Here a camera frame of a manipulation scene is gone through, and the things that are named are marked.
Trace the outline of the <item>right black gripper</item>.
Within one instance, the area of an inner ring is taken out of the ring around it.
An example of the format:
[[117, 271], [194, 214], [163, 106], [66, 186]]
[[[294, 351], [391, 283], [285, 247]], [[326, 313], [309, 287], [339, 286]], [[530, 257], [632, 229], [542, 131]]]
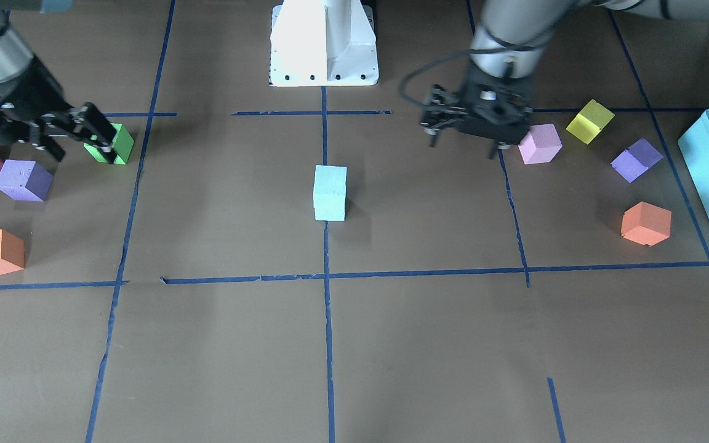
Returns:
[[62, 87], [38, 58], [32, 59], [16, 78], [0, 83], [0, 146], [31, 143], [34, 122], [42, 127], [38, 130], [38, 150], [47, 152], [56, 162], [62, 162], [66, 151], [54, 137], [78, 135], [100, 154], [114, 154], [116, 129], [106, 116], [93, 103], [71, 109]]

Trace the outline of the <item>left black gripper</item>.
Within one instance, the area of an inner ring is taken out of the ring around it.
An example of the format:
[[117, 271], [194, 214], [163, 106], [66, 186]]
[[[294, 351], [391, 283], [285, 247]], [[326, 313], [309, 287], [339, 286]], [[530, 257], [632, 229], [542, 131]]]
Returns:
[[501, 78], [467, 65], [456, 92], [434, 84], [425, 99], [421, 126], [436, 148], [439, 133], [453, 128], [461, 134], [490, 138], [488, 160], [503, 145], [520, 144], [530, 129], [532, 79], [512, 78], [508, 69]]

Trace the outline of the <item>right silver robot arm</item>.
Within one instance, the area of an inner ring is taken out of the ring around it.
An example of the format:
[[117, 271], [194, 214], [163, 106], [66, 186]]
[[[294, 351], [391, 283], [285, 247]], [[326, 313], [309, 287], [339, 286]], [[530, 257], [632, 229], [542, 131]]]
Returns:
[[9, 11], [64, 12], [70, 1], [0, 1], [0, 145], [28, 143], [57, 162], [57, 137], [91, 146], [104, 162], [116, 160], [116, 129], [92, 103], [75, 107], [43, 62], [14, 28]]

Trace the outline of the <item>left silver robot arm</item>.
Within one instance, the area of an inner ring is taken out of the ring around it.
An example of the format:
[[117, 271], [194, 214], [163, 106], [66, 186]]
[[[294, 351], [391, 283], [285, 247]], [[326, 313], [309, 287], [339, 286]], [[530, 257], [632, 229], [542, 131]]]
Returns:
[[417, 103], [431, 148], [448, 128], [490, 138], [492, 152], [520, 144], [530, 129], [535, 67], [563, 18], [585, 5], [585, 1], [487, 1], [469, 49], [405, 76], [399, 93], [408, 99], [411, 79], [450, 60], [468, 60], [456, 92], [433, 85], [426, 99]]

